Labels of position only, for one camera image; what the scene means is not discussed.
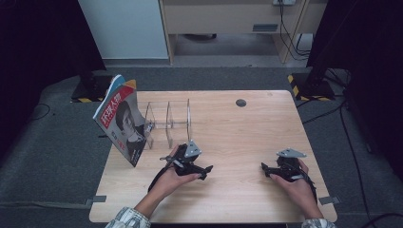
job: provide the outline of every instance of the yellow black striped tape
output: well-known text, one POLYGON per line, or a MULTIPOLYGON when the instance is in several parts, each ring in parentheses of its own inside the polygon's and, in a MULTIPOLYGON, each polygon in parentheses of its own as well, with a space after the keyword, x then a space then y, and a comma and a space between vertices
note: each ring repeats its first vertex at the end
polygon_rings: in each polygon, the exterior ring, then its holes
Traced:
POLYGON ((72 103, 91 103, 91 102, 101 102, 104 98, 78 98, 78 99, 71 99, 72 103))
POLYGON ((288 82, 293 89, 294 96, 298 101, 331 101, 331 98, 324 97, 324 96, 302 96, 299 93, 299 89, 297 87, 296 81, 294 80, 293 75, 288 75, 288 82))

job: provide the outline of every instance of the plaid sleeve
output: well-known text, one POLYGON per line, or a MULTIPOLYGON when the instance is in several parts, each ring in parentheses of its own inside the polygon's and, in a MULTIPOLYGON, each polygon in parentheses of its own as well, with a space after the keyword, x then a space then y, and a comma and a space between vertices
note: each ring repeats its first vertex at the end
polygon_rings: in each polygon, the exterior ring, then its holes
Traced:
POLYGON ((106 228, 149 228, 150 221, 133 208, 124 207, 106 228))
POLYGON ((306 219, 301 228, 336 228, 335 224, 324 218, 306 219))

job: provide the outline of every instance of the electrical outlet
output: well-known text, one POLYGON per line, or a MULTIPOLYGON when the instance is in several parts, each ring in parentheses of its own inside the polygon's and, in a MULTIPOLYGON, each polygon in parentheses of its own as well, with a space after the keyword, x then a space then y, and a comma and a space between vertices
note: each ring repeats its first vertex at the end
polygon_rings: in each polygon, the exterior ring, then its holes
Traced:
POLYGON ((281 2, 283 6, 293 6, 296 4, 296 0, 273 0, 273 5, 279 6, 281 2))

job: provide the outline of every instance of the white panel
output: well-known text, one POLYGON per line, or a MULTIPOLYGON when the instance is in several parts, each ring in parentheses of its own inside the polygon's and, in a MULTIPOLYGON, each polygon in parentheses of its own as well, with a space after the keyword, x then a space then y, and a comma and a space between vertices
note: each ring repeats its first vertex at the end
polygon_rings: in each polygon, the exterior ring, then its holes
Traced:
POLYGON ((167 59, 158 0, 79 0, 103 59, 167 59))

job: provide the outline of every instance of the book cover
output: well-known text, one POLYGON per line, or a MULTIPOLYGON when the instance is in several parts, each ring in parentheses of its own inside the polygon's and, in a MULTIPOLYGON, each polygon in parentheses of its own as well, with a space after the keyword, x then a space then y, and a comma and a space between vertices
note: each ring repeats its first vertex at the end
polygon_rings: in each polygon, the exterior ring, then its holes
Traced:
POLYGON ((136 81, 126 81, 122 75, 114 77, 93 119, 122 155, 136 167, 146 143, 145 118, 137 104, 136 81))

